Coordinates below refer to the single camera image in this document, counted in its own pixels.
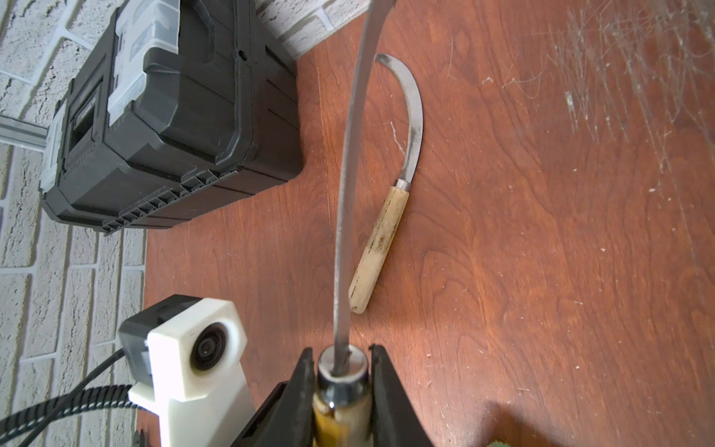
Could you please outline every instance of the curved blade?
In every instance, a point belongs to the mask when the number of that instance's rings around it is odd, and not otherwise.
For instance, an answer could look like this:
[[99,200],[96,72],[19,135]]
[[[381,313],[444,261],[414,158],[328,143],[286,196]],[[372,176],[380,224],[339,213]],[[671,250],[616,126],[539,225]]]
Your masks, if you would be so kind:
[[415,82],[412,72],[402,61],[388,54],[378,54],[375,56],[375,60],[395,74],[405,93],[407,116],[410,121],[410,136],[408,137],[407,154],[405,155],[405,164],[403,165],[400,179],[412,183],[412,178],[415,176],[415,170],[417,169],[417,160],[420,158],[424,127],[420,90],[417,88],[417,82]]
[[368,94],[368,80],[380,32],[394,5],[395,0],[372,0],[370,2],[368,18],[365,20],[363,37],[360,40],[360,51],[357,53],[350,106],[347,110],[347,126],[340,170],[340,193],[337,199],[335,277],[332,291],[332,324],[335,331],[335,365],[332,374],[335,377],[347,373],[347,357],[350,354],[348,347],[350,342],[350,297],[347,294],[354,272],[351,239],[355,208],[355,179],[358,175],[365,98]]

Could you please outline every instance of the wooden surface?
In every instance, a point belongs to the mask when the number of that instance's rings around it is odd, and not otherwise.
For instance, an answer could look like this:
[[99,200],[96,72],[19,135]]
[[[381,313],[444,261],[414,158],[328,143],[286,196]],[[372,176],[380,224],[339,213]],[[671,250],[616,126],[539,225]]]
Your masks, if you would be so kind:
[[[379,50],[413,70],[425,136],[352,341],[388,349],[435,445],[712,445],[707,9],[398,1]],[[298,62],[297,179],[149,233],[147,305],[172,293],[233,300],[256,403],[304,347],[332,340],[339,160],[362,25]],[[406,119],[397,80],[376,65],[356,264],[399,174]]]

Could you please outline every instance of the camera lens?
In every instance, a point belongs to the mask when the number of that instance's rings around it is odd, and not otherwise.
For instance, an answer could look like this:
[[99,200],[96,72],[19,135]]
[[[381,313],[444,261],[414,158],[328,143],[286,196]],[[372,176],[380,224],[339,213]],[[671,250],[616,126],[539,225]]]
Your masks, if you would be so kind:
[[191,366],[199,371],[213,368],[221,360],[226,348],[226,332],[219,324],[212,324],[201,332],[191,353]]

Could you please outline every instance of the black toolbox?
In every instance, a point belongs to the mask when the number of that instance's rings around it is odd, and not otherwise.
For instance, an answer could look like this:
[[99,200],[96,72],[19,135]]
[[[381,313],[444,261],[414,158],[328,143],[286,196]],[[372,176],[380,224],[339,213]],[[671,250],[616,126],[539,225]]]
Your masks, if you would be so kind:
[[125,2],[58,103],[42,207],[100,232],[168,228],[291,180],[295,76],[253,0]]

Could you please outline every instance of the white brick wall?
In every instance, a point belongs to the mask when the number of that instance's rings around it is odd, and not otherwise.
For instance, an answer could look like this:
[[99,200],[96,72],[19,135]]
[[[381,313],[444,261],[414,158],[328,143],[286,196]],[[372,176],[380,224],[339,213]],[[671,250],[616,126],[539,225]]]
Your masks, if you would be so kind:
[[[49,126],[56,101],[122,2],[0,0],[0,114]],[[298,57],[368,0],[255,3]],[[49,219],[37,192],[41,159],[0,144],[0,418],[66,393],[120,347],[118,325],[142,305],[146,232],[105,237]],[[131,382],[120,361],[90,386]],[[128,447],[134,418],[128,410],[68,418],[33,446]]]

